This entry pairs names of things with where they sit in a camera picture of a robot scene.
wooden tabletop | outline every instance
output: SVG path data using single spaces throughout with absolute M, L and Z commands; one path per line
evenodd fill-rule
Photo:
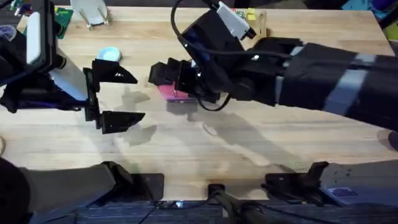
M 185 28 L 207 9 L 179 9 Z M 93 31 L 75 14 L 60 48 L 79 66 L 90 67 L 103 47 L 118 47 L 122 65 L 138 85 L 101 84 L 101 108 L 145 112 L 126 133 L 102 135 L 83 112 L 0 110 L 4 157 L 31 169 L 86 167 L 115 161 L 130 172 L 163 173 L 164 199 L 201 199 L 210 183 L 226 184 L 239 198 L 266 198 L 259 188 L 269 172 L 305 172 L 315 161 L 356 164 L 398 159 L 388 130 L 337 115 L 231 103 L 217 113 L 195 104 L 167 103 L 147 82 L 150 66 L 169 57 L 188 59 L 170 26 L 170 9 L 110 7 L 113 22 Z M 19 24 L 22 29 L 26 19 Z M 267 10 L 277 37 L 298 37 L 368 54 L 393 52 L 370 11 Z M 245 41 L 248 47 L 254 42 Z

white stand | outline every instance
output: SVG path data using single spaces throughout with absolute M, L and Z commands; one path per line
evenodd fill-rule
M 6 140 L 0 136 L 0 157 L 4 154 L 6 150 Z
M 103 0 L 70 0 L 72 9 L 86 22 L 89 30 L 94 25 L 109 25 L 108 9 Z

black mount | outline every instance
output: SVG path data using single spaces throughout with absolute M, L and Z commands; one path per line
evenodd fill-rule
M 308 173 L 267 174 L 261 187 L 273 197 L 291 204 L 337 205 L 320 190 L 320 177 L 328 165 L 328 162 L 316 162 Z
M 94 60 L 93 69 L 84 68 L 88 90 L 88 101 L 85 107 L 86 121 L 95 121 L 96 128 L 103 134 L 127 131 L 130 126 L 140 122 L 145 113 L 104 111 L 100 113 L 96 93 L 100 91 L 100 82 L 136 84 L 137 80 L 117 62 Z

cable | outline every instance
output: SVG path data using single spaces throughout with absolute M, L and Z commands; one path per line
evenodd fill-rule
M 11 4 L 13 0 L 7 0 L 0 4 L 0 9 L 6 7 L 7 5 Z
M 281 54 L 281 53 L 276 53 L 276 52 L 269 52 L 269 51 L 218 51 L 218 50 L 210 50 L 206 49 L 203 47 L 200 47 L 198 45 L 195 45 L 194 43 L 190 42 L 187 40 L 185 37 L 182 36 L 180 31 L 177 29 L 177 25 L 175 23 L 175 12 L 178 8 L 178 5 L 182 2 L 183 0 L 177 0 L 175 4 L 173 5 L 172 8 L 172 13 L 171 13 L 171 23 L 172 23 L 172 29 L 175 32 L 175 35 L 177 35 L 177 38 L 179 41 L 185 45 L 189 45 L 195 50 L 199 50 L 201 52 L 211 54 L 211 55 L 225 55 L 225 56 L 233 56 L 233 55 L 264 55 L 264 56 L 269 56 L 269 57 L 277 57 L 277 58 L 282 58 L 282 59 L 291 59 L 292 56 L 290 54 Z
M 323 223 L 323 224 L 338 224 L 336 222 L 322 220 L 322 219 L 315 218 L 315 217 L 308 217 L 308 216 L 305 216 L 305 215 L 299 215 L 299 214 L 296 214 L 296 213 L 286 212 L 286 211 L 283 211 L 283 210 L 279 210 L 277 208 L 272 208 L 270 206 L 263 205 L 263 204 L 258 203 L 258 202 L 248 202 L 248 203 L 244 203 L 242 206 L 247 206 L 247 205 L 253 205 L 253 206 L 257 207 L 257 208 L 258 207 L 262 207 L 262 208 L 265 208 L 265 209 L 273 211 L 273 212 L 281 213 L 281 214 L 288 215 L 288 216 L 295 217 L 295 218 L 301 218 L 301 219 L 304 219 L 304 220 L 307 220 L 307 221 Z
M 204 110 L 207 110 L 207 111 L 221 111 L 229 103 L 229 101 L 231 100 L 231 97 L 232 97 L 232 95 L 228 94 L 228 96 L 226 97 L 224 103 L 221 106 L 219 106 L 218 108 L 215 108 L 215 109 L 209 109 L 208 107 L 206 107 L 203 104 L 203 102 L 202 102 L 202 100 L 200 98 L 198 98 L 198 103 Z
M 142 218 L 142 220 L 138 224 L 143 224 L 144 221 L 151 215 L 154 211 L 156 210 L 156 207 L 153 207 L 145 216 Z

